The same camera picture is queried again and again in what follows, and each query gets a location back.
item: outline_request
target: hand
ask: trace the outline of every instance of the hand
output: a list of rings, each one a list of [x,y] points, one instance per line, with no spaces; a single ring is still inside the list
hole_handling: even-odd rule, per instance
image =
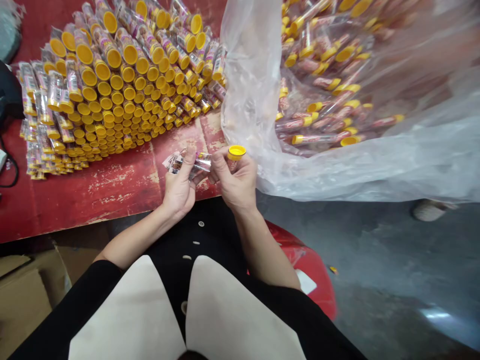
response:
[[[190,171],[195,163],[195,150],[188,148],[177,174],[165,175],[165,196],[163,204],[172,216],[180,221],[195,204],[195,187],[202,180],[196,177],[189,181]]]
[[[245,154],[238,161],[235,173],[231,174],[226,161],[228,152],[226,146],[212,155],[212,172],[208,178],[213,184],[220,180],[223,200],[234,213],[252,211],[257,208],[257,164]]]

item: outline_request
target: right hand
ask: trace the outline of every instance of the right hand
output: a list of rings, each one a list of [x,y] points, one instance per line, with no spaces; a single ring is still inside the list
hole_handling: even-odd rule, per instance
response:
[[[220,180],[221,195],[226,205],[235,213],[251,211],[257,208],[255,187],[257,181],[257,164],[248,155],[238,161],[235,173],[230,173],[227,166],[229,147],[222,147],[211,157],[212,172],[209,175],[211,183]]]

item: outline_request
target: button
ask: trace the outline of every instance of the button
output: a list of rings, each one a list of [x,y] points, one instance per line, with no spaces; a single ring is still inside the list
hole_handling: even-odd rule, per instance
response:
[[[183,315],[187,315],[187,305],[188,305],[187,301],[182,301],[180,305],[181,312],[183,313]]]

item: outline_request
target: black cable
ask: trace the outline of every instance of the black cable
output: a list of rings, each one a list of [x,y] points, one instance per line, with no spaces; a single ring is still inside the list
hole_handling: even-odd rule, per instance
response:
[[[10,185],[0,185],[0,188],[11,188],[11,187],[14,187],[15,184],[17,183],[17,181],[19,180],[19,166],[17,165],[17,162],[15,161],[13,156],[11,156],[9,154],[9,152],[7,151],[7,148],[5,147],[4,140],[2,139],[2,134],[1,133],[0,133],[0,144],[1,144],[1,147],[2,147],[3,151],[6,154],[6,159],[10,160],[11,163],[13,164],[13,166],[15,167],[15,179],[13,179],[13,182]]]

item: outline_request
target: red stool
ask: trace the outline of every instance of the red stool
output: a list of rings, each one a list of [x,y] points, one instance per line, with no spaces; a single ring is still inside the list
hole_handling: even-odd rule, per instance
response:
[[[334,288],[322,258],[288,231],[269,221],[265,222],[293,268],[303,271],[315,282],[316,288],[308,294],[308,297],[333,321],[337,315],[337,304]]]

